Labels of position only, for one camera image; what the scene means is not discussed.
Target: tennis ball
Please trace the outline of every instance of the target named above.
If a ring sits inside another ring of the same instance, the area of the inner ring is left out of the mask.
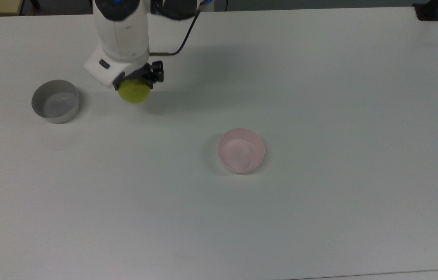
[[[119,85],[119,95],[129,103],[141,103],[150,96],[150,87],[141,79],[123,80]]]

